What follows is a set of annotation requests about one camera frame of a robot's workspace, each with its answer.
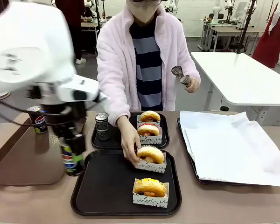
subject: paper sheet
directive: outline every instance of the paper sheet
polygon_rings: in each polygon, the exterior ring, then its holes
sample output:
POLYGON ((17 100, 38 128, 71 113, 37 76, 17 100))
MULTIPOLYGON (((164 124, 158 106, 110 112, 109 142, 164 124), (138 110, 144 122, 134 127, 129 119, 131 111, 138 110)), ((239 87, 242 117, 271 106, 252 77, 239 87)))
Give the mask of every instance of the paper sheet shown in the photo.
POLYGON ((182 117, 199 179, 280 186, 280 151, 245 113, 182 117))

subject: jacket collar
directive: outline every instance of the jacket collar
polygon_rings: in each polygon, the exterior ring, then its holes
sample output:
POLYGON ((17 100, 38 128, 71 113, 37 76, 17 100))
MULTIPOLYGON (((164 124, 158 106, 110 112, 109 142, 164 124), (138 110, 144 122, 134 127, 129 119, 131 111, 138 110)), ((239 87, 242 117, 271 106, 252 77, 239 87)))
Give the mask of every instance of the jacket collar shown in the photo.
MULTIPOLYGON (((155 32, 157 34, 160 34, 164 28, 165 28, 165 23, 166 23, 166 16, 167 13, 162 6, 162 4, 159 5, 157 9, 157 20, 156 20, 156 29, 155 32)), ((134 23, 134 17, 127 5, 124 6, 123 12, 122 12, 122 29, 124 31, 124 35, 126 36, 127 32, 129 32, 129 29, 131 25, 134 23)))

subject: black tray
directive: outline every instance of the black tray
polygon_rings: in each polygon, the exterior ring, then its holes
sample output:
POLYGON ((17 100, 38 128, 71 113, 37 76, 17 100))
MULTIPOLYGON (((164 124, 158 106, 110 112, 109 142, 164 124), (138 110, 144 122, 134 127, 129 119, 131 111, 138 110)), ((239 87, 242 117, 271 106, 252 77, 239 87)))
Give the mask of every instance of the black tray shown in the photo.
POLYGON ((85 167, 70 201, 74 212, 81 216, 166 216, 172 215, 181 206, 182 195, 175 162, 169 153, 164 174, 134 168, 124 158, 122 150, 94 151, 85 158, 85 167), (168 207, 134 204, 135 178, 169 182, 168 207))
MULTIPOLYGON (((178 126, 179 126, 179 130, 181 131, 181 134, 182 134, 182 127, 181 127, 181 123, 180 123, 180 119, 178 118, 177 119, 177 123, 178 123, 178 126)), ((189 155, 189 158, 190 158, 190 161, 191 161, 191 164, 192 164, 192 167, 193 167, 193 170, 195 172, 195 176, 196 176, 196 179, 200 182, 200 183, 203 183, 203 184, 206 184, 206 185, 238 185, 238 186, 247 186, 249 184, 244 184, 244 183, 232 183, 232 182, 222 182, 222 181, 207 181, 207 180, 200 180, 199 179, 199 176, 197 174, 197 171, 196 171, 196 166, 195 166, 195 162, 193 161, 192 157, 190 156, 190 154, 187 152, 187 154, 189 155)))
MULTIPOLYGON (((142 113, 131 113, 130 122, 131 124, 137 128, 137 115, 140 115, 142 113)), ((168 133, 168 127, 167 127, 167 121, 163 114, 159 114, 161 117, 161 128, 163 131, 162 136, 162 143, 160 145, 154 145, 158 148, 163 148, 166 145, 169 144, 170 137, 168 133)), ((113 127, 112 125, 109 125, 110 128, 110 139, 107 141, 100 141, 97 137, 97 129, 94 126, 94 130, 91 137, 91 143, 95 148, 100 149, 121 149, 121 134, 120 130, 117 127, 113 127)))

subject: can top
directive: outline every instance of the can top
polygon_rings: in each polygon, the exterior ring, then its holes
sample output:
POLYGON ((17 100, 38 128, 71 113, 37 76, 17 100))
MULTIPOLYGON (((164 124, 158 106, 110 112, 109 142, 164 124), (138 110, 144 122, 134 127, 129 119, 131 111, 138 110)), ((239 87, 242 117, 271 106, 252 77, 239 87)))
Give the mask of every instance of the can top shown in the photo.
POLYGON ((108 114, 106 114, 106 113, 98 113, 95 116, 96 120, 106 120, 107 118, 108 118, 108 114))
POLYGON ((28 111, 32 111, 32 112, 39 112, 41 110, 40 106, 32 106, 30 108, 27 109, 28 111))

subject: red dress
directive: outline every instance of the red dress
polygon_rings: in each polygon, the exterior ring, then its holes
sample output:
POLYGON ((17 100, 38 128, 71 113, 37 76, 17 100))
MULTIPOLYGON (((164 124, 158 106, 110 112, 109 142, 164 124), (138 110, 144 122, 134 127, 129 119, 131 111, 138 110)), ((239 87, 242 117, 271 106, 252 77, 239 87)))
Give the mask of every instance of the red dress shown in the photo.
POLYGON ((259 61, 260 63, 264 64, 269 68, 275 68, 276 63, 279 59, 280 53, 280 17, 278 19, 277 24, 271 31, 269 35, 269 27, 273 20, 273 15, 266 27, 264 34, 262 35, 255 51, 252 56, 255 60, 259 61))

